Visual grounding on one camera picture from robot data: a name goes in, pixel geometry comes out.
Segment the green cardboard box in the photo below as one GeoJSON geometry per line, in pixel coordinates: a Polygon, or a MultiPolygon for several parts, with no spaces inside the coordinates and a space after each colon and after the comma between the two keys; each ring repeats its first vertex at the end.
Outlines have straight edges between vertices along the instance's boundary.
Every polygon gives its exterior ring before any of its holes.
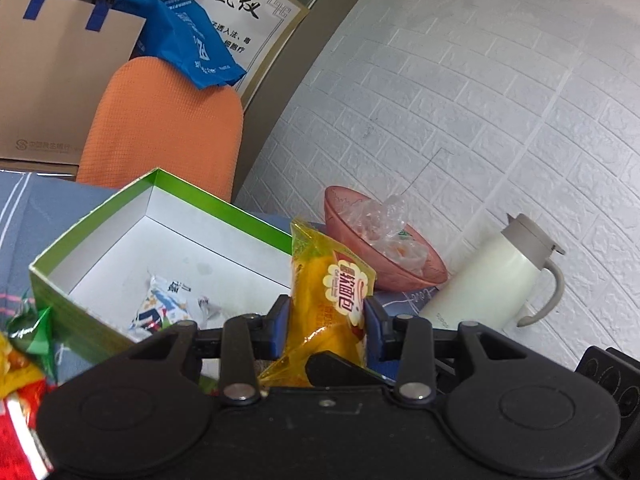
{"type": "Polygon", "coordinates": [[[228,315],[266,313],[291,287],[292,240],[269,223],[155,169],[78,221],[29,267],[55,335],[96,363],[129,348],[156,275],[228,315]]]}

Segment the pink plastic bowl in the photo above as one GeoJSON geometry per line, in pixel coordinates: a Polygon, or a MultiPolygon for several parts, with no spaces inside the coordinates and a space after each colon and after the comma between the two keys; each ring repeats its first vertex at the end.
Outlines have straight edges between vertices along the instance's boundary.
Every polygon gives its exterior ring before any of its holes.
{"type": "Polygon", "coordinates": [[[326,234],[348,247],[376,272],[376,287],[412,292],[444,284],[445,263],[435,248],[409,224],[404,196],[379,202],[351,188],[324,191],[326,234]]]}

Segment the cream thermos jug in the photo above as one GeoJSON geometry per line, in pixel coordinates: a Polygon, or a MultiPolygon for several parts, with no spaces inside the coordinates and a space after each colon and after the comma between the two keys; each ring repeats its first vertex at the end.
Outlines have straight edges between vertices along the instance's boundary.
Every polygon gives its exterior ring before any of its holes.
{"type": "Polygon", "coordinates": [[[435,328],[455,330],[462,322],[477,322],[502,330],[526,303],[541,272],[554,277],[555,289],[544,306],[516,320],[518,327],[531,326],[549,315],[565,292],[565,278],[551,260],[565,249],[536,222],[518,214],[508,218],[500,233],[491,237],[468,263],[439,289],[420,311],[435,328]]]}

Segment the small green candy packet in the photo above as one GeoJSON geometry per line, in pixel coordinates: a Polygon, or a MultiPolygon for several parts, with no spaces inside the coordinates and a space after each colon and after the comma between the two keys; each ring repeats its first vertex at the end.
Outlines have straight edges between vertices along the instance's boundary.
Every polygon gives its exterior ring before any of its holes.
{"type": "Polygon", "coordinates": [[[14,348],[29,356],[46,376],[55,378],[50,308],[39,309],[34,304],[26,304],[10,318],[6,334],[14,348]]]}

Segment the blue tablecloth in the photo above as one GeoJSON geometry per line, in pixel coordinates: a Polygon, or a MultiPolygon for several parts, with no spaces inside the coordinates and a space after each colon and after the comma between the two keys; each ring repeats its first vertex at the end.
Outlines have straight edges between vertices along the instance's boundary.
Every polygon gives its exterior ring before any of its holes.
{"type": "MultiPolygon", "coordinates": [[[[38,174],[1,176],[1,317],[32,293],[29,265],[91,211],[111,200],[97,188],[38,174]]],[[[149,193],[129,204],[125,226],[111,237],[93,266],[71,290],[81,305],[116,330],[126,330],[142,304],[152,274],[189,285],[227,316],[267,312],[288,292],[291,265],[276,252],[241,259],[256,236],[224,226],[221,219],[178,198],[163,203],[149,193]]]]}

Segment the clear plastic bag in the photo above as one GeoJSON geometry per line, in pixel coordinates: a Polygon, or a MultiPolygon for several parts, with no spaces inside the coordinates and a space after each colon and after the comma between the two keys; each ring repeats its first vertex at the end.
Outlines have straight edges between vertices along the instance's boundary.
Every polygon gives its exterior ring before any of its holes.
{"type": "Polygon", "coordinates": [[[408,205],[402,195],[391,195],[384,202],[358,200],[344,206],[341,217],[355,233],[387,259],[419,276],[428,249],[407,231],[408,205]]]}

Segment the blue fabric bag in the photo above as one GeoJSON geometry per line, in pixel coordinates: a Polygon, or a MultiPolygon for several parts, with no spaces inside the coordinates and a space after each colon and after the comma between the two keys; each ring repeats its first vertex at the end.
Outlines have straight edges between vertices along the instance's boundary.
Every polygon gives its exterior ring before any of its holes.
{"type": "Polygon", "coordinates": [[[200,90],[234,86],[246,75],[195,0],[105,0],[111,9],[143,18],[133,58],[158,58],[200,90]]]}

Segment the right orange chair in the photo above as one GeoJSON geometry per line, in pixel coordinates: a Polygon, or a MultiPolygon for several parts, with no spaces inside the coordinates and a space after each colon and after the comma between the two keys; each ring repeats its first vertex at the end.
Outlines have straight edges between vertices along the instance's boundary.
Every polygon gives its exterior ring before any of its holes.
{"type": "Polygon", "coordinates": [[[160,168],[228,202],[243,119],[233,88],[201,90],[159,58],[134,58],[107,85],[76,181],[122,188],[160,168]]]}

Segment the brown paper bag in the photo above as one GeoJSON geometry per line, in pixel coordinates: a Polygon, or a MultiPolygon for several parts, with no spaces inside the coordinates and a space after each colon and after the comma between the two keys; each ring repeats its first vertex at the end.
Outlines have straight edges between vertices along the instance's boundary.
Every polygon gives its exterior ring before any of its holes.
{"type": "Polygon", "coordinates": [[[1,157],[76,165],[144,19],[80,0],[1,0],[1,157]]]}

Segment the yellow soft bread packet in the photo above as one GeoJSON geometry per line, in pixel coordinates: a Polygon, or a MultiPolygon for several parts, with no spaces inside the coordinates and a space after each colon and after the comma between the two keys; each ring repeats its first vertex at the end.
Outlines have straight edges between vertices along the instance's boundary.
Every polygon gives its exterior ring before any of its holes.
{"type": "Polygon", "coordinates": [[[288,333],[280,359],[259,375],[271,387],[309,387],[305,366],[331,351],[363,366],[366,358],[364,300],[373,294],[376,272],[342,243],[295,219],[288,333]]]}

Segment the framed calligraphy poster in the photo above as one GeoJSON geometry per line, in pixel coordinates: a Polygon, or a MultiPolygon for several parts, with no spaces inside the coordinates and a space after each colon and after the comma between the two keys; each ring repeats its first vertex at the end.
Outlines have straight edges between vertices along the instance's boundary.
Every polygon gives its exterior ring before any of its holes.
{"type": "Polygon", "coordinates": [[[307,14],[297,0],[195,0],[207,13],[246,75],[234,85],[243,105],[255,91],[285,41],[307,14]]]}

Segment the white blue snack packet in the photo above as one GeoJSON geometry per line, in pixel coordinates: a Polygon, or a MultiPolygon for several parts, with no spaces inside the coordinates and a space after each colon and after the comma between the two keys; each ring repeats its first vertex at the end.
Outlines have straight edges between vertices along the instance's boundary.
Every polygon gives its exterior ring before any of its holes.
{"type": "Polygon", "coordinates": [[[192,321],[198,328],[206,330],[225,319],[221,307],[194,292],[189,285],[152,274],[148,291],[131,320],[128,334],[139,341],[182,321],[192,321]]]}

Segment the red spicy bean packet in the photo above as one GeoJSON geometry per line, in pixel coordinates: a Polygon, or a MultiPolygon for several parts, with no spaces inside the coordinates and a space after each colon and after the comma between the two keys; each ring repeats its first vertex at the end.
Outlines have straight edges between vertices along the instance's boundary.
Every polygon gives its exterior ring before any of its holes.
{"type": "Polygon", "coordinates": [[[1,336],[1,478],[47,479],[51,465],[35,433],[48,392],[42,371],[1,336]]]}

